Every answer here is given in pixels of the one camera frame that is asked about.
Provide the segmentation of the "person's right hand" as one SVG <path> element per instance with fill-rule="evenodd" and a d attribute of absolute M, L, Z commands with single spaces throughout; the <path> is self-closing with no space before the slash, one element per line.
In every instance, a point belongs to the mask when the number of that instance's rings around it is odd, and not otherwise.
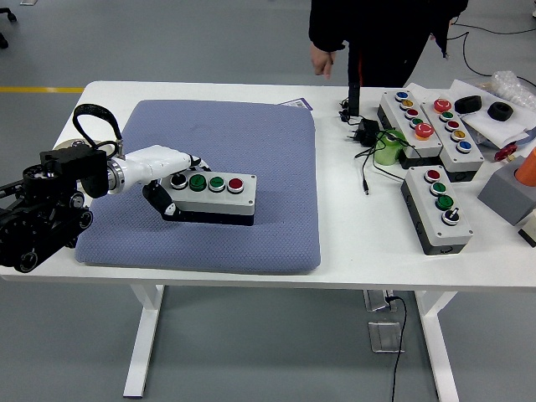
<path fill-rule="evenodd" d="M 314 74 L 329 80 L 332 76 L 332 67 L 336 59 L 336 54 L 336 52 L 320 50 L 314 43 L 311 43 L 310 57 Z"/>

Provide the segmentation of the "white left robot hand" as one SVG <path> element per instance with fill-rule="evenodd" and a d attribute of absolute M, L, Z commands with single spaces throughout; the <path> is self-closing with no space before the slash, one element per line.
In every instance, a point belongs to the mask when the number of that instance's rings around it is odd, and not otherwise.
<path fill-rule="evenodd" d="M 143 197 L 164 220 L 169 221 L 181 220 L 183 213 L 159 180 L 196 167 L 210 170 L 202 158 L 160 145 L 130 152 L 123 160 L 115 158 L 114 162 L 120 169 L 116 174 L 115 190 L 122 193 L 134 184 L 143 184 Z"/>

